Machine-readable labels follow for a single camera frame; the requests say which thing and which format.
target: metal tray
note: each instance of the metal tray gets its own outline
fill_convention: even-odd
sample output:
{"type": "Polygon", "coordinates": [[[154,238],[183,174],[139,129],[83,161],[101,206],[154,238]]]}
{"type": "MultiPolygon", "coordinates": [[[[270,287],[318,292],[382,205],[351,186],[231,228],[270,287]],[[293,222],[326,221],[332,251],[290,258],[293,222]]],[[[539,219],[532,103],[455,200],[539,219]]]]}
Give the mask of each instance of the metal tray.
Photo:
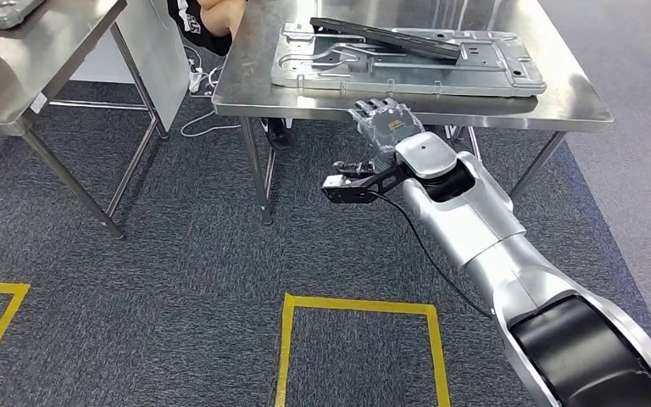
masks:
{"type": "Polygon", "coordinates": [[[520,38],[498,31],[394,28],[460,45],[457,61],[368,44],[362,36],[318,33],[285,23],[271,67],[275,85],[361,92],[529,97],[546,85],[520,38]]]}
{"type": "Polygon", "coordinates": [[[21,24],[44,1],[46,0],[0,0],[0,30],[21,24]]]}

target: gray carpet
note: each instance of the gray carpet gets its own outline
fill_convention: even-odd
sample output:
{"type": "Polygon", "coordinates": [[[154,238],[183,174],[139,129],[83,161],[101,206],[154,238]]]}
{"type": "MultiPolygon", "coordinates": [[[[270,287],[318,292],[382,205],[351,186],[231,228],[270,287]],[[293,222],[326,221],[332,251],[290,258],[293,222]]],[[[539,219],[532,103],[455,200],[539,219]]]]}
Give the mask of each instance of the gray carpet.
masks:
{"type": "MultiPolygon", "coordinates": [[[[69,92],[133,98],[122,86],[69,92]]],[[[208,109],[187,98],[175,128],[208,109]]],[[[51,107],[36,130],[106,203],[146,124],[139,113],[51,107]]],[[[296,147],[275,168],[273,226],[259,223],[236,131],[195,139],[172,131],[147,151],[116,215],[123,241],[21,140],[0,138],[0,282],[32,285],[0,344],[0,405],[272,405],[284,292],[435,304],[452,405],[532,405],[491,324],[434,277],[397,212],[322,196],[332,162],[366,157],[353,126],[300,121],[293,132],[296,147]]],[[[547,139],[479,134],[506,189],[547,139]]],[[[628,300],[555,161],[517,215],[558,267],[618,304],[628,300]]],[[[311,309],[295,322],[287,405],[433,405],[417,317],[311,309]]]]}

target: gray floor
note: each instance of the gray floor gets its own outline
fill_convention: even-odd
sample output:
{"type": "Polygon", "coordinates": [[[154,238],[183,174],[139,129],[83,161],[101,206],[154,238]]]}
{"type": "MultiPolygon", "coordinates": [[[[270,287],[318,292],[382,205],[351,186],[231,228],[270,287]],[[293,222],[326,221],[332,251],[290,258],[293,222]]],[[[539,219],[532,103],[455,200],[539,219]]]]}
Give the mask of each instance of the gray floor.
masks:
{"type": "MultiPolygon", "coordinates": [[[[121,86],[72,91],[124,98],[121,86]]],[[[187,99],[175,126],[206,109],[187,99]]],[[[105,202],[145,124],[138,113],[50,108],[36,129],[105,202]]],[[[237,132],[174,131],[147,152],[117,214],[124,241],[21,140],[0,139],[0,282],[32,285],[0,344],[0,405],[272,405],[284,292],[435,304],[452,405],[532,405],[490,323],[434,277],[398,213],[321,195],[333,161],[366,155],[353,126],[297,122],[294,133],[296,147],[276,166],[273,226],[258,222],[237,132]]],[[[480,134],[506,189],[547,139],[480,134]]],[[[612,267],[617,247],[606,251],[573,164],[561,149],[517,215],[557,266],[651,332],[637,288],[612,267]]],[[[425,339],[417,318],[299,310],[288,405],[434,405],[425,339]]]]}
{"type": "Polygon", "coordinates": [[[569,144],[651,309],[651,3],[542,3],[615,115],[569,144]]]}

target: table leg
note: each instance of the table leg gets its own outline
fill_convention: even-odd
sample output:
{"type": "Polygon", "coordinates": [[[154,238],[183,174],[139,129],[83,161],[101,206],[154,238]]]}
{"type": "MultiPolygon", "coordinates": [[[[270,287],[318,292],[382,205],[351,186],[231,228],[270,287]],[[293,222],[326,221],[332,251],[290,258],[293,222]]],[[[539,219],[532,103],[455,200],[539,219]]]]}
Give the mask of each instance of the table leg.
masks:
{"type": "Polygon", "coordinates": [[[468,126],[468,137],[470,138],[470,146],[473,148],[473,155],[476,156],[478,161],[482,162],[481,147],[478,145],[476,129],[474,129],[472,125],[468,126]]]}
{"type": "MultiPolygon", "coordinates": [[[[256,139],[253,135],[253,125],[251,118],[240,117],[241,133],[243,134],[243,141],[246,145],[246,153],[248,154],[248,164],[251,167],[251,174],[253,175],[253,186],[256,188],[256,198],[258,199],[261,215],[263,216],[263,223],[270,225],[273,223],[273,216],[270,212],[270,202],[268,199],[270,185],[266,186],[263,178],[263,173],[260,169],[260,161],[258,157],[258,148],[256,147],[256,139]]],[[[274,153],[271,153],[269,161],[275,159],[274,153]]],[[[269,170],[272,173],[273,164],[269,164],[269,170]]]]}
{"type": "Polygon", "coordinates": [[[107,216],[98,203],[91,198],[91,195],[86,192],[81,184],[74,178],[74,176],[69,172],[63,164],[53,155],[51,150],[48,149],[48,146],[43,143],[43,141],[38,138],[36,133],[32,129],[28,129],[23,135],[24,140],[31,146],[31,148],[36,151],[36,153],[41,156],[41,159],[48,165],[49,168],[56,174],[56,176],[64,182],[71,190],[76,194],[76,197],[91,211],[91,213],[98,219],[103,225],[108,228],[108,231],[111,232],[117,238],[122,238],[124,232],[114,223],[114,220],[107,216]]]}
{"type": "Polygon", "coordinates": [[[518,180],[518,183],[515,184],[513,190],[510,191],[510,197],[512,199],[515,200],[523,193],[535,174],[545,165],[545,163],[548,162],[550,157],[553,156],[553,153],[555,153],[555,150],[557,150],[560,144],[563,143],[565,135],[567,134],[567,131],[556,131],[553,136],[550,137],[550,140],[545,143],[545,146],[540,150],[540,153],[537,154],[535,161],[530,164],[530,167],[528,167],[525,174],[523,174],[523,176],[518,180]]]}
{"type": "Polygon", "coordinates": [[[121,34],[118,24],[113,23],[113,25],[111,25],[111,35],[114,37],[116,46],[119,48],[121,56],[124,59],[125,65],[128,67],[128,70],[131,73],[133,82],[136,84],[138,95],[141,97],[143,104],[146,106],[146,110],[148,111],[148,114],[151,116],[151,122],[148,124],[148,128],[146,129],[146,134],[143,135],[143,138],[141,139],[141,143],[138,145],[138,148],[136,149],[136,153],[133,155],[133,158],[131,158],[131,162],[128,164],[128,167],[126,168],[126,171],[123,177],[121,178],[119,185],[116,187],[116,192],[114,194],[114,197],[111,199],[111,202],[108,204],[108,208],[106,209],[106,215],[108,215],[109,217],[113,216],[116,211],[116,208],[118,208],[120,201],[123,198],[125,189],[128,187],[128,184],[131,182],[131,178],[133,178],[133,173],[136,171],[136,167],[138,166],[138,163],[141,161],[141,157],[143,156],[143,153],[146,151],[146,147],[148,146],[148,143],[151,141],[151,137],[153,136],[153,133],[157,131],[160,134],[162,139],[168,137],[168,132],[164,128],[164,124],[161,121],[159,112],[156,110],[156,107],[153,104],[151,95],[148,94],[146,85],[143,84],[143,79],[141,78],[141,74],[139,73],[138,67],[136,66],[136,61],[133,59],[133,56],[131,55],[131,51],[128,49],[128,46],[125,43],[125,39],[121,34]]]}
{"type": "Polygon", "coordinates": [[[151,121],[155,121],[156,130],[159,132],[161,138],[167,139],[169,137],[169,134],[165,130],[164,122],[161,120],[161,116],[159,115],[158,110],[156,110],[156,105],[153,103],[151,95],[148,94],[146,85],[144,85],[143,79],[141,78],[141,73],[138,72],[136,61],[133,59],[133,55],[131,55],[131,51],[128,49],[128,45],[126,45],[123,34],[121,34],[121,30],[117,23],[113,23],[111,25],[111,35],[114,37],[116,47],[118,47],[119,51],[121,52],[125,66],[128,67],[128,70],[131,73],[133,82],[136,84],[138,95],[141,97],[143,104],[146,105],[148,113],[151,115],[151,121]]]}

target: robotic arm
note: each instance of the robotic arm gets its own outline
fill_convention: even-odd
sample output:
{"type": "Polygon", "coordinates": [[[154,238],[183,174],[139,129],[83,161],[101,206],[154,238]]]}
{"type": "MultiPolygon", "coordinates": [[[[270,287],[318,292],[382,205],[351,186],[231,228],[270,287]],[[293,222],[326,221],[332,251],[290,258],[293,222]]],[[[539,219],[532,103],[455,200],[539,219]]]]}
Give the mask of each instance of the robotic arm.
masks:
{"type": "Polygon", "coordinates": [[[397,185],[451,264],[477,285],[504,351],[538,406],[651,407],[651,339],[622,309],[571,280],[525,237],[513,203],[472,154],[424,132],[391,99],[357,103],[368,164],[337,163],[322,189],[369,203],[397,185]]]}

